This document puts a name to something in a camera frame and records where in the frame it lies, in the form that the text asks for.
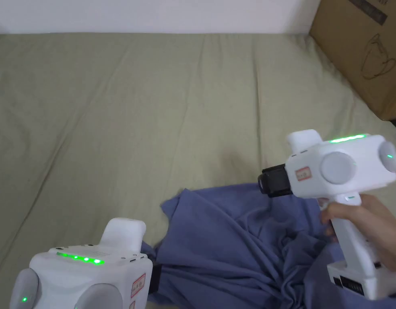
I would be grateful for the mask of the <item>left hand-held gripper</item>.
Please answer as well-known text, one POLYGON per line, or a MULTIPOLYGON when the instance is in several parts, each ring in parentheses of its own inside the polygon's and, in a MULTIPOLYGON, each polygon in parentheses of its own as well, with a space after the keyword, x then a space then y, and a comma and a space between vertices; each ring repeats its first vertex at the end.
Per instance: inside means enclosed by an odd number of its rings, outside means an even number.
POLYGON ((20 271, 11 309, 144 309, 161 265, 141 252, 143 221, 111 219, 97 245, 51 248, 20 271))

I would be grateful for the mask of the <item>person's right hand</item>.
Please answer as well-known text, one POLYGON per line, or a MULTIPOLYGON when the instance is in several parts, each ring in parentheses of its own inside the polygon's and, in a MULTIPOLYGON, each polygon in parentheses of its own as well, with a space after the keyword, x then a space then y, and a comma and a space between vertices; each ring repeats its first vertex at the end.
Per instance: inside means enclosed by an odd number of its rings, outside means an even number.
POLYGON ((396 218, 377 197, 369 194, 360 197, 358 206, 331 202, 322 210, 321 222, 327 226, 326 235, 337 240, 330 221, 349 220, 374 245, 385 267, 396 272, 396 218))

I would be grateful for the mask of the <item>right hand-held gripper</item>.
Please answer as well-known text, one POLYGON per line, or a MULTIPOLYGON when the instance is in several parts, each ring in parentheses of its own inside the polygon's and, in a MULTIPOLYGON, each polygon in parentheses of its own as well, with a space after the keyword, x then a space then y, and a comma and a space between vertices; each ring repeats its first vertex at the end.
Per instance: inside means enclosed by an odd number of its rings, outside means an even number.
MULTIPOLYGON (((292 154, 284 164, 262 170, 260 191, 268 197, 293 194, 357 206, 360 193, 396 181, 396 149, 381 135, 358 134, 329 141, 315 130, 288 135, 292 154)), ((331 282, 369 300, 396 297, 396 272, 347 220, 332 221, 344 260, 327 265, 331 282)))

